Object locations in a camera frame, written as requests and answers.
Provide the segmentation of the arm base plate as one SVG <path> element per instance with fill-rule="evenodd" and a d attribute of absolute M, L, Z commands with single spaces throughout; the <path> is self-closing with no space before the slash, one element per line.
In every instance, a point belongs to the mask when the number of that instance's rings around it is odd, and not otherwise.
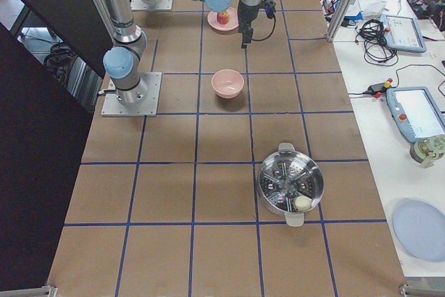
<path fill-rule="evenodd" d="M 138 85 L 128 91 L 118 90 L 110 79 L 104 95 L 104 117 L 155 117 L 159 105 L 161 72 L 142 72 Z"/>
<path fill-rule="evenodd" d="M 167 12 L 172 10 L 173 0 L 130 0 L 133 11 Z"/>

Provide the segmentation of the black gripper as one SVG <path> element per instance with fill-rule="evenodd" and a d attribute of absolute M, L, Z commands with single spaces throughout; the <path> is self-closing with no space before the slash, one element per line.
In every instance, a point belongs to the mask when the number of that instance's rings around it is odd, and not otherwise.
<path fill-rule="evenodd" d="M 242 1 L 238 3 L 238 30 L 242 35 L 241 47 L 246 48 L 252 42 L 252 22 L 257 18 L 259 5 L 249 6 Z"/>

